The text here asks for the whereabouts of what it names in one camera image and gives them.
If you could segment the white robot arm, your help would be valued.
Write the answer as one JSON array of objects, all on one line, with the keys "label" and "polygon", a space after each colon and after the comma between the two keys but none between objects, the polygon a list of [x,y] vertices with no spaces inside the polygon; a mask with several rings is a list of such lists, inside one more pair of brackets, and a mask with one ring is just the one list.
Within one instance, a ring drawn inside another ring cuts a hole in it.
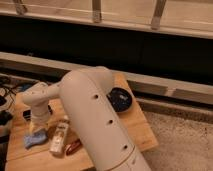
[{"label": "white robot arm", "polygon": [[114,76],[106,67],[68,72],[56,84],[40,83],[21,94],[31,122],[49,120],[48,101],[61,100],[65,113],[98,171],[151,171],[107,99]]}]

